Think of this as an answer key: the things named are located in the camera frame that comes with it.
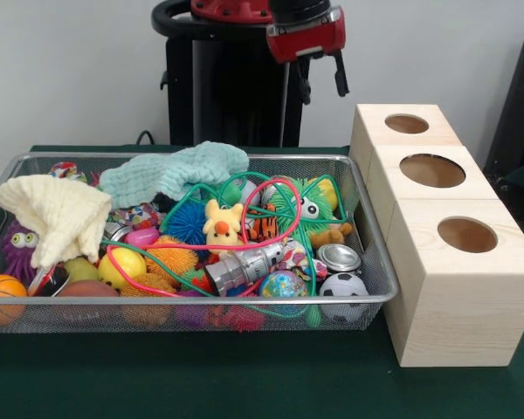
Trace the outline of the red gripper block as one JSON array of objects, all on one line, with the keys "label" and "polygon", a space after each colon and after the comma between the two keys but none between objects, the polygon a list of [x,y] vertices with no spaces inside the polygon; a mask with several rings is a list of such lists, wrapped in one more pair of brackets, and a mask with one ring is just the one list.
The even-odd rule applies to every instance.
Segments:
[{"label": "red gripper block", "polygon": [[346,44],[345,15],[342,7],[330,7],[322,15],[298,24],[270,24],[266,41],[280,64],[289,65],[290,75],[304,105],[310,104],[309,58],[315,53],[332,55],[336,64],[334,81],[340,97],[349,94],[341,50]]}]

